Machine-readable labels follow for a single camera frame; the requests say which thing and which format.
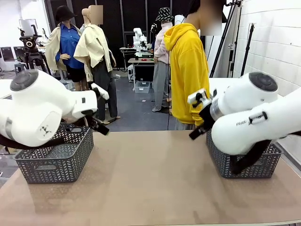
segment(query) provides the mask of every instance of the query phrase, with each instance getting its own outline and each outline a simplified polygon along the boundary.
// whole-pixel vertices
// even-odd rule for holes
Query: tripod
[[[27,69],[34,69],[33,63],[36,64],[36,66],[41,66],[42,70],[47,73],[46,67],[48,70],[48,73],[51,75],[50,68],[47,64],[47,60],[45,57],[45,54],[43,52],[39,52],[36,44],[36,40],[39,37],[42,37],[41,35],[37,34],[36,26],[32,25],[34,30],[33,36],[24,36],[24,31],[20,29],[21,31],[21,37],[20,40],[23,42],[25,49],[27,50],[24,55],[24,62],[26,63]]]

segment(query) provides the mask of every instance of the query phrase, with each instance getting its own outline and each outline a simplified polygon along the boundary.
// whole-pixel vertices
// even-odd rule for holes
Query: beige jacket
[[[62,59],[60,59],[58,62],[56,62],[56,60],[55,60],[55,57],[60,50],[61,24],[62,23],[59,23],[58,26],[51,32],[51,35],[49,37],[49,40],[46,44],[46,49],[45,49],[45,56],[46,56],[48,66],[53,71],[58,71],[59,69],[61,69],[63,71],[67,70]],[[79,33],[79,36],[81,36],[80,30],[73,24],[71,24],[71,26],[75,27]]]
[[[91,67],[95,67],[99,62],[106,61],[108,72],[112,71],[110,61],[110,50],[103,30],[94,24],[87,24],[80,40],[76,46],[74,58],[85,64],[89,70],[87,80],[93,81]]]

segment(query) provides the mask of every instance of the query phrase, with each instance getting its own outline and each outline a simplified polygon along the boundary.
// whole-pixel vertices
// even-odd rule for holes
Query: basket
[[[279,143],[270,144],[256,164],[246,168],[242,173],[234,175],[231,173],[230,155],[221,152],[214,145],[211,131],[207,132],[206,144],[210,155],[223,178],[271,178],[280,156],[284,153],[283,147]],[[237,155],[237,160],[240,160],[244,156],[244,154]]]
[[[65,144],[15,155],[28,184],[71,183],[79,178],[94,147],[92,130],[61,123],[54,138],[64,138]]]

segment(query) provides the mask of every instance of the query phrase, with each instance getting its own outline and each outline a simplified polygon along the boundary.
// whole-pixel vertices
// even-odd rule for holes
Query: gray pants
[[[175,130],[194,130],[195,125],[181,123],[178,119],[175,122]]]
[[[94,68],[92,68],[93,79],[96,85],[100,86],[109,93],[110,99],[108,100],[108,106],[110,116],[116,118],[117,111],[117,96],[115,80],[113,79],[112,72],[108,72],[105,60],[99,62]],[[106,100],[100,98],[97,101],[98,112],[96,114],[99,120],[105,120],[105,102]]]
[[[168,107],[166,99],[168,98],[168,77],[169,65],[158,61],[155,64],[153,87],[155,93],[155,107],[153,112],[158,112],[161,107]]]

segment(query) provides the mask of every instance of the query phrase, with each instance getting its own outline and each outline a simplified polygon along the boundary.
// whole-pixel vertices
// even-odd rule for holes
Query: pink hoodie
[[[170,28],[172,28],[173,23],[166,23],[162,24],[162,30],[158,33],[155,42],[155,49],[154,49],[154,56],[158,57],[158,61],[161,61],[165,64],[170,63],[170,59],[168,62],[168,51],[166,50],[165,43],[164,43],[164,34]]]

